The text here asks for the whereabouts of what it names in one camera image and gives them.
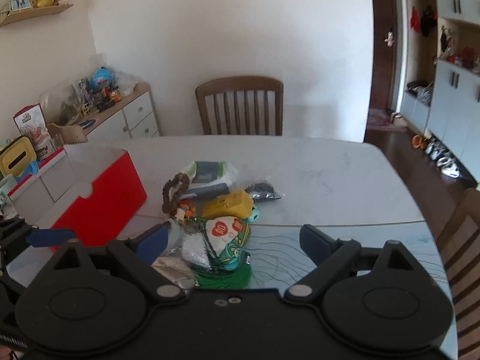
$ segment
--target chair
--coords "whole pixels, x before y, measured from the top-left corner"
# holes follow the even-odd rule
[[[199,86],[195,94],[197,96],[200,117],[202,118],[203,133],[212,135],[212,126],[210,125],[209,110],[207,106],[207,96],[213,97],[213,114],[217,125],[217,134],[222,134],[222,124],[226,127],[226,133],[232,134],[233,128],[231,123],[231,103],[233,102],[235,132],[240,135],[242,132],[241,118],[245,116],[245,133],[251,135],[251,104],[249,101],[249,92],[253,91],[253,112],[254,112],[254,135],[260,135],[261,118],[260,118],[260,101],[259,93],[263,92],[263,127],[265,134],[270,134],[270,105],[269,92],[274,92],[274,133],[281,136],[283,134],[283,83],[276,79],[261,76],[237,76],[216,79]],[[239,101],[239,92],[243,92],[243,102]],[[223,95],[223,110],[225,120],[222,123],[220,116],[220,105],[218,95]]]
[[[477,292],[480,288],[480,266],[476,267],[480,263],[480,248],[475,243],[480,235],[479,227],[480,192],[471,188],[465,192],[462,202],[436,240],[440,254],[449,255],[442,259],[452,288],[460,359],[471,358],[472,353],[480,348],[480,331],[467,337],[480,327],[480,292]],[[453,291],[458,284],[459,291]],[[480,353],[476,353],[475,358],[479,357]]]

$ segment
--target dark wooden floor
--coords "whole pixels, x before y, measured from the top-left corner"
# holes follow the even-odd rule
[[[420,149],[411,147],[412,134],[405,132],[382,132],[368,130],[365,141],[382,150],[393,168],[402,178],[413,198],[416,200],[427,224],[435,239],[452,215],[455,206],[460,202],[465,190],[474,187],[475,184],[468,179],[451,179],[444,176]],[[461,245],[473,234],[477,226],[473,222],[466,221],[459,233],[455,236],[442,253],[442,259],[446,261],[457,251]],[[480,250],[480,242],[475,243],[448,271],[448,278],[455,275],[461,268],[471,261]],[[465,279],[451,288],[455,297],[473,281],[480,277],[480,264]],[[456,305],[457,312],[464,310],[469,305],[480,299],[480,291],[475,291]],[[463,320],[458,328],[465,329],[480,320],[480,310]],[[477,342],[480,338],[480,328],[459,339],[459,349],[463,349]],[[480,350],[463,358],[464,360],[480,359]]]

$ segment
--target green fringe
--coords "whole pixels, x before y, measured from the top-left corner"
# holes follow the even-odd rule
[[[242,290],[250,283],[251,266],[242,264],[234,271],[194,271],[198,287],[208,290]]]

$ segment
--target red doormat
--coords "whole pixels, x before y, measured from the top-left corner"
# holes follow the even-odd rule
[[[367,130],[404,132],[407,131],[407,128],[391,123],[390,112],[383,109],[369,109]]]

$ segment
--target wall shelf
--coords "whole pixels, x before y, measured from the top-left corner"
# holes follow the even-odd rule
[[[16,23],[18,21],[33,19],[34,17],[48,16],[48,15],[57,15],[66,11],[67,9],[73,7],[73,4],[61,4],[53,5],[51,7],[45,8],[32,8],[32,9],[23,9],[20,12],[10,13],[2,20],[3,16],[0,16],[0,27]]]

